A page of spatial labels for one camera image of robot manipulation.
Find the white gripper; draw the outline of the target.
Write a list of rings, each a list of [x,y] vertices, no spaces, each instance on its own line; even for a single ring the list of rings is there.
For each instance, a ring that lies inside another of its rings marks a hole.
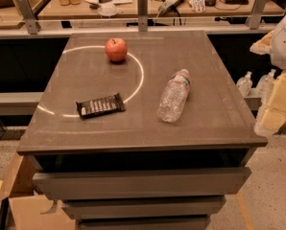
[[[250,46],[250,51],[258,55],[271,54],[274,66],[286,70],[286,15],[268,32]],[[286,122],[286,71],[270,81],[261,98],[254,132],[260,136],[277,133]]]

